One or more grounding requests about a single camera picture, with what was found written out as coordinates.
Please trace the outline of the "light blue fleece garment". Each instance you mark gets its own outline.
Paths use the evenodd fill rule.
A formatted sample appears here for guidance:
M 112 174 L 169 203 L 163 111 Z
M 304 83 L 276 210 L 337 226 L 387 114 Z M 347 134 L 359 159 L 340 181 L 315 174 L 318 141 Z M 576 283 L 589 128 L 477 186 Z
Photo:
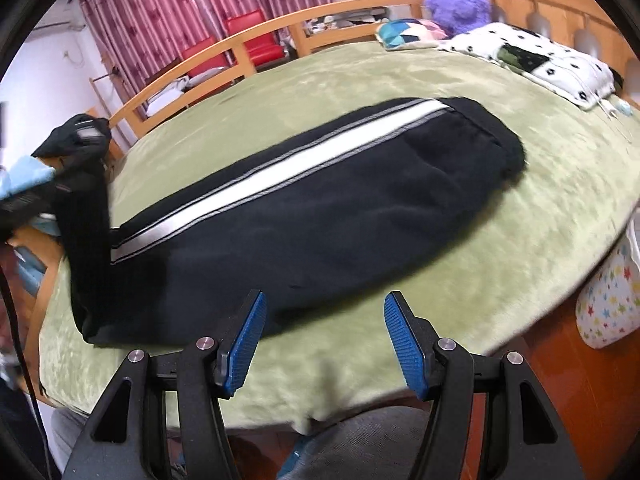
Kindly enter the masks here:
M 53 175 L 53 167 L 44 164 L 38 158 L 22 156 L 9 170 L 1 170 L 1 198 L 46 182 Z M 50 236 L 58 237 L 60 235 L 55 216 L 50 212 L 38 214 L 29 221 L 29 225 Z

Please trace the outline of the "green bed blanket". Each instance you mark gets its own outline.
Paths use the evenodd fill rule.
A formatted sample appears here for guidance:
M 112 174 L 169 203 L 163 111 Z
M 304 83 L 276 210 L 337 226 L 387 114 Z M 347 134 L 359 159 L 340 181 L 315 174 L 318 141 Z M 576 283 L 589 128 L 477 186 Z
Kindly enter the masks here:
M 111 184 L 112 220 L 289 136 L 401 96 L 466 96 L 524 145 L 521 180 L 459 243 L 396 283 L 440 334 L 474 353 L 494 350 L 563 301 L 620 236 L 639 198 L 637 116 L 581 110 L 469 55 L 344 44 L 243 80 L 148 133 Z M 385 295 L 378 287 L 262 340 L 244 386 L 222 404 L 226 425 L 306 434 L 401 393 Z

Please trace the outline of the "black garment on rail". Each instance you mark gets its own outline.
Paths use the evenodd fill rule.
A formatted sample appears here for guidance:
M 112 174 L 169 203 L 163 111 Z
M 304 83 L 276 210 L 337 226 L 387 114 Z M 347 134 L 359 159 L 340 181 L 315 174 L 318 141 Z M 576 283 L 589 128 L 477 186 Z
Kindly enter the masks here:
M 43 144 L 32 152 L 32 157 L 55 158 L 88 152 L 104 158 L 111 140 L 106 118 L 77 114 L 54 128 Z

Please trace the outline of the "white black-dotted pillow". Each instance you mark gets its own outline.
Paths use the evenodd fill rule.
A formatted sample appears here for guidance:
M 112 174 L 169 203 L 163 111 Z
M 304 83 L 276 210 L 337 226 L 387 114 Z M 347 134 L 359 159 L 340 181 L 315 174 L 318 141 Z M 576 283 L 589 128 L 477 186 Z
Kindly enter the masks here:
M 493 22 L 444 40 L 439 47 L 506 68 L 582 110 L 615 92 L 605 62 L 524 28 Z

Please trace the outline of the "star patterned bag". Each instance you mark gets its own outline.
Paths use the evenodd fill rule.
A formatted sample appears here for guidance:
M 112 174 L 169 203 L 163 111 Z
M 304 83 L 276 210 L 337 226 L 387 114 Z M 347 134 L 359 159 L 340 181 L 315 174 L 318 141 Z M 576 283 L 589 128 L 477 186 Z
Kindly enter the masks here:
M 584 343 L 601 349 L 639 328 L 639 211 L 578 295 L 576 325 Z

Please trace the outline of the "purple plush toy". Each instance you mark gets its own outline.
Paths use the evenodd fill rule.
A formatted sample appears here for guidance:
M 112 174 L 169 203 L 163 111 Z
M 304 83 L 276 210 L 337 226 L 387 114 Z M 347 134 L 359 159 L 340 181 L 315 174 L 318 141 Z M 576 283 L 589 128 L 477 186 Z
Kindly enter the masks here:
M 431 19 L 449 37 L 464 34 L 491 22 L 489 0 L 425 0 Z

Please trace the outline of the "geometric teal cushion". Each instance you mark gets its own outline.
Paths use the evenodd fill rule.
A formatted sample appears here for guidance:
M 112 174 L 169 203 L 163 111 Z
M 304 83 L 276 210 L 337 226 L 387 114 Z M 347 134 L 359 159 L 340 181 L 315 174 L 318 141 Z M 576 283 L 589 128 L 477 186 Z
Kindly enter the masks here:
M 378 26 L 375 38 L 386 51 L 401 51 L 437 47 L 448 35 L 430 20 L 400 18 Z

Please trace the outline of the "black pants with white stripe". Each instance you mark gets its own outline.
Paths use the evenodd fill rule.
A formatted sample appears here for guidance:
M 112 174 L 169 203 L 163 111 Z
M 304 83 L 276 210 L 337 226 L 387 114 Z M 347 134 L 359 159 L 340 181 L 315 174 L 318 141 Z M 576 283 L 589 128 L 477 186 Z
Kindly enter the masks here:
M 424 266 L 523 172 L 520 138 L 468 98 L 361 107 L 146 207 L 108 216 L 92 148 L 53 210 L 90 344 L 181 347 L 267 299 L 266 332 Z

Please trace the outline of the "red patterned curtain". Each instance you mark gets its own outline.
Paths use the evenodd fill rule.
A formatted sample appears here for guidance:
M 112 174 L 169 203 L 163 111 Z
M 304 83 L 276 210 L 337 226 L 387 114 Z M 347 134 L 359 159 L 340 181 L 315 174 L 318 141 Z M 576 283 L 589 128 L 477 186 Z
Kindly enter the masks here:
M 187 48 L 229 36 L 232 18 L 262 10 L 266 18 L 329 0 L 79 0 L 99 49 L 115 63 L 127 96 Z

